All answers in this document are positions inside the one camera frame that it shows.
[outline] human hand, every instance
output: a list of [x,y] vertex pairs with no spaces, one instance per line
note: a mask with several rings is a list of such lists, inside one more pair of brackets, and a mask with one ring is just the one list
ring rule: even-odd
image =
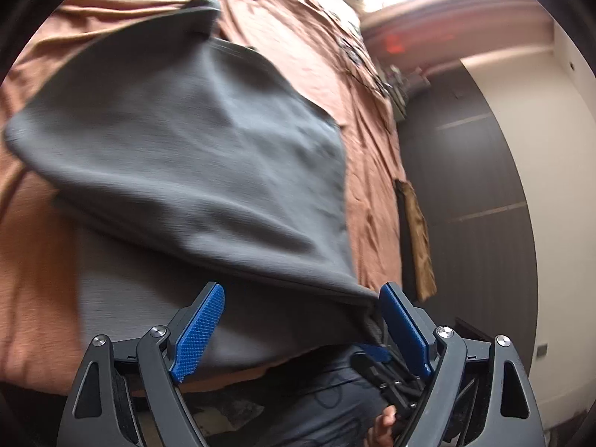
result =
[[391,430],[395,424],[395,407],[389,405],[374,421],[374,427],[368,429],[364,447],[393,447]]

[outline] silver bolt head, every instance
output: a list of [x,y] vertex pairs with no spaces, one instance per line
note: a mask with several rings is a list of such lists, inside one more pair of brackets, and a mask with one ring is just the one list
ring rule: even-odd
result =
[[108,337],[105,334],[98,334],[91,340],[91,343],[93,343],[93,346],[103,346],[107,340]]
[[499,336],[497,336],[497,343],[506,348],[511,344],[511,340],[507,336],[500,334]]
[[164,334],[166,334],[166,327],[165,326],[154,326],[151,328],[149,334],[154,338],[161,338]]
[[437,334],[442,338],[451,338],[453,336],[453,330],[449,326],[439,326],[437,328]]

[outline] white wall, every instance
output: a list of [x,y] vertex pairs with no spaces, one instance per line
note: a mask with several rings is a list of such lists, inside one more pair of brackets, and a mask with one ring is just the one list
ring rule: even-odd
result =
[[[559,61],[569,67],[567,57]],[[538,266],[536,344],[548,343],[530,381],[549,428],[596,397],[596,123],[551,48],[463,62],[501,125],[526,193]],[[582,93],[589,100],[591,92]]]
[[596,119],[596,78],[586,59],[558,23],[554,28],[554,55]]

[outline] bedroom wall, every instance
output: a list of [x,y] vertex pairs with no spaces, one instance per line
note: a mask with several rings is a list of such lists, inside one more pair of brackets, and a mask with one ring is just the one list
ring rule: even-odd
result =
[[460,334],[510,336],[530,371],[538,277],[522,182],[466,68],[457,63],[429,80],[398,127],[437,282],[437,294],[421,306],[435,324]]
[[532,221],[536,345],[548,349],[530,381],[545,428],[596,397],[596,82],[589,69],[578,76],[579,52],[563,37],[556,57],[530,47],[463,61],[511,149]]

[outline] brown cloth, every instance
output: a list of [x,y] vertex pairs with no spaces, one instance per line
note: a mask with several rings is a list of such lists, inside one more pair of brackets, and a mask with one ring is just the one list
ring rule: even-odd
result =
[[[66,0],[37,31],[2,84],[0,123],[89,42],[187,1]],[[404,181],[405,174],[389,101],[377,90],[374,67],[345,13],[347,7],[334,0],[219,1],[219,36],[254,47],[341,127],[357,278],[370,289],[387,280],[399,282],[393,181]],[[0,380],[66,393],[83,352],[75,225],[52,207],[55,191],[50,185],[26,173],[5,149],[0,152],[0,173]],[[243,379],[251,376],[241,374]]]
[[424,302],[437,293],[433,263],[430,259],[430,240],[426,219],[422,215],[412,183],[400,184],[405,199],[406,219],[412,242],[413,270],[416,277],[416,298]]

